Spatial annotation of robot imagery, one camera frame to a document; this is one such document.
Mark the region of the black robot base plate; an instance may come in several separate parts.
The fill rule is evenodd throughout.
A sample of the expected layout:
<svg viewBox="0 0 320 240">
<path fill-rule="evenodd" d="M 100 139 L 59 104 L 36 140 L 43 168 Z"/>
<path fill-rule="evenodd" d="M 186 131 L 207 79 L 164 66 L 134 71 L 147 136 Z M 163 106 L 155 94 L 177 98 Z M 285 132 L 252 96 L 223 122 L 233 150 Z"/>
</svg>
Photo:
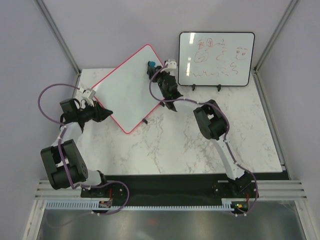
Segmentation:
<svg viewBox="0 0 320 240">
<path fill-rule="evenodd" d="M 246 173 L 239 180 L 226 174 L 107 175 L 108 186 L 82 189 L 82 198 L 108 198 L 128 207 L 215 206 L 223 199 L 256 199 L 258 188 Z"/>
</svg>

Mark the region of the pink framed whiteboard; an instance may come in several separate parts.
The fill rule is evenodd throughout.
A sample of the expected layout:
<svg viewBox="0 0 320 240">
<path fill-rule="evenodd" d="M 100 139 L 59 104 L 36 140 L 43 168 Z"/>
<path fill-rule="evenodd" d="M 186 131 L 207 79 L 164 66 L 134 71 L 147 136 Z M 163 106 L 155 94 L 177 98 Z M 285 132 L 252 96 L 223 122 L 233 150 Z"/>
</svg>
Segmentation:
<svg viewBox="0 0 320 240">
<path fill-rule="evenodd" d="M 111 117 L 125 134 L 159 106 L 149 90 L 149 61 L 163 66 L 154 48 L 146 44 L 92 86 L 95 99 L 113 111 Z"/>
</svg>

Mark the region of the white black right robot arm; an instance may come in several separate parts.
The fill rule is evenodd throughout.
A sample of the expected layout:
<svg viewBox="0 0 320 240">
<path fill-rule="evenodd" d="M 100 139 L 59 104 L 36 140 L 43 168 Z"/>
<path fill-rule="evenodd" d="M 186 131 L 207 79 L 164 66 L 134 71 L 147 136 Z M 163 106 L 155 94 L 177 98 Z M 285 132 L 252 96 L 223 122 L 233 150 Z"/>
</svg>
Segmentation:
<svg viewBox="0 0 320 240">
<path fill-rule="evenodd" d="M 241 166 L 233 153 L 233 149 L 228 138 L 230 123 L 226 115 L 222 112 L 215 100 L 197 102 L 185 98 L 178 90 L 176 77 L 171 74 L 173 69 L 169 65 L 155 65 L 153 61 L 147 63 L 147 75 L 149 86 L 156 83 L 162 97 L 156 97 L 149 89 L 150 95 L 173 112 L 180 110 L 192 111 L 200 133 L 204 138 L 213 142 L 220 159 L 224 165 L 226 176 L 228 177 L 229 193 L 234 197 L 241 197 L 247 191 L 247 187 L 254 179 L 252 172 Z"/>
</svg>

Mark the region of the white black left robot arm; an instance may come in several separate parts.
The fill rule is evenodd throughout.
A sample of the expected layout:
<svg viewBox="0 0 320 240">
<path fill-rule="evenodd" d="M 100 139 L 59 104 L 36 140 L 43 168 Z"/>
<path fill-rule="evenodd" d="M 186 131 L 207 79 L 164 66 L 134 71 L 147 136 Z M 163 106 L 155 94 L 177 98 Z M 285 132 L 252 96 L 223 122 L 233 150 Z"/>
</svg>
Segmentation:
<svg viewBox="0 0 320 240">
<path fill-rule="evenodd" d="M 70 98 L 60 102 L 60 133 L 56 141 L 40 151 L 42 162 L 53 189 L 77 188 L 79 185 L 92 187 L 98 197 L 109 193 L 109 184 L 99 170 L 89 170 L 77 147 L 77 142 L 84 132 L 85 123 L 100 123 L 113 112 L 105 109 L 97 101 L 93 105 L 77 107 L 79 101 Z"/>
</svg>

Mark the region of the blue whiteboard eraser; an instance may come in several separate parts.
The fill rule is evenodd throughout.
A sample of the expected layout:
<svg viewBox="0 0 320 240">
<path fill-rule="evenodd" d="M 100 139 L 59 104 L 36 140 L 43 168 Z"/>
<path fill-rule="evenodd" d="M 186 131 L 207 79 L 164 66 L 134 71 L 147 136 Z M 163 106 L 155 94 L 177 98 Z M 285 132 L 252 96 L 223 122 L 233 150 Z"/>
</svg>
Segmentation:
<svg viewBox="0 0 320 240">
<path fill-rule="evenodd" d="M 155 68 L 156 63 L 155 63 L 154 61 L 149 61 L 149 62 L 147 63 L 147 65 L 148 65 L 149 68 Z"/>
</svg>

